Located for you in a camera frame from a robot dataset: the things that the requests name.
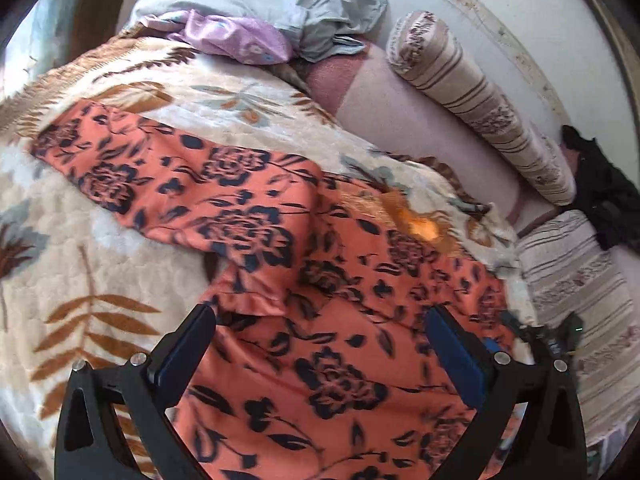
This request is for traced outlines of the pink bed sheet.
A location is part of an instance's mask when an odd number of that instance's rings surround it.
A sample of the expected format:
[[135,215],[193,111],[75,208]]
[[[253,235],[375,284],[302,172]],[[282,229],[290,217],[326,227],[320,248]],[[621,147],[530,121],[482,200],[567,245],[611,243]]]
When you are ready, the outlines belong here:
[[433,156],[463,191],[493,203],[521,236],[559,214],[499,153],[453,114],[400,78],[374,44],[304,69],[314,100],[382,152]]

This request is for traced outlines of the cream leaf-pattern blanket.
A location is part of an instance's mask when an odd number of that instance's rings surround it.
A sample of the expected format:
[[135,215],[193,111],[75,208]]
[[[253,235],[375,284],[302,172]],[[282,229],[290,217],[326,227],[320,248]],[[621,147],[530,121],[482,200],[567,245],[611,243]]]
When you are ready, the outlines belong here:
[[163,39],[119,39],[51,70],[1,105],[1,425],[39,479],[54,477],[56,427],[74,364],[149,352],[224,270],[216,255],[151,240],[32,154],[77,102],[98,102],[212,142],[303,156],[373,184],[396,226],[443,214],[449,234],[503,282],[506,308],[536,318],[498,211],[466,211],[447,167],[401,162],[345,130],[313,99],[257,67]]

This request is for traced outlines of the orange floral garment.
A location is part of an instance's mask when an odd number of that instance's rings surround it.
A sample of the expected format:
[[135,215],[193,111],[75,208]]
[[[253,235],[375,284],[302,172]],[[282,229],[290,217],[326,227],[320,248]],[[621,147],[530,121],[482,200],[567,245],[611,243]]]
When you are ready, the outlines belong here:
[[510,346],[503,282],[449,234],[416,238],[373,184],[82,100],[32,154],[151,240],[216,255],[215,338],[175,430],[215,479],[425,479],[468,428],[424,333],[448,309]]

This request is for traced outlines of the striped flat cushion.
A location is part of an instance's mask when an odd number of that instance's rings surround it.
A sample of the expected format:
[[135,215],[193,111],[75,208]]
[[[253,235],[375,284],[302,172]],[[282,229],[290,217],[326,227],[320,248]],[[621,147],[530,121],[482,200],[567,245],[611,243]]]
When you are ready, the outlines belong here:
[[639,411],[639,257],[603,250],[585,215],[567,211],[518,242],[538,321],[560,324],[570,312],[584,329],[573,370],[588,444]]

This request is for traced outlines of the striped bolster pillow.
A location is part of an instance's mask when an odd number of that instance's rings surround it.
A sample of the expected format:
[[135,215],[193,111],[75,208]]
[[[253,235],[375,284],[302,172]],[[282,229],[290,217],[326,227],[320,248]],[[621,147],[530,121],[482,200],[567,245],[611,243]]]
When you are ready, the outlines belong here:
[[386,56],[397,75],[461,119],[548,202],[574,200],[575,179],[559,145],[526,122],[444,21],[427,11],[400,18]]

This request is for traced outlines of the purple floral cloth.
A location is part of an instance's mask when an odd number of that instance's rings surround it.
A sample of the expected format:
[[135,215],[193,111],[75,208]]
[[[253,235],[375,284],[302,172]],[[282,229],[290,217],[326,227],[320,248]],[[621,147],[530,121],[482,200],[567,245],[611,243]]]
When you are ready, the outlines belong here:
[[212,55],[233,58],[241,64],[269,66],[287,63],[294,55],[286,37],[257,18],[204,15],[197,10],[147,15],[139,23]]

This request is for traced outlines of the black cloth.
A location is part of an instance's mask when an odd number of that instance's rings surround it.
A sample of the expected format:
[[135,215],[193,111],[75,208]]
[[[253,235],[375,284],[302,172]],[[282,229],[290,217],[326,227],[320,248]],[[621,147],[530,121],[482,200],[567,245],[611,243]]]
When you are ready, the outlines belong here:
[[596,139],[562,127],[564,148],[576,156],[576,195],[570,208],[581,211],[596,230],[603,250],[624,245],[639,252],[639,191],[602,152]]

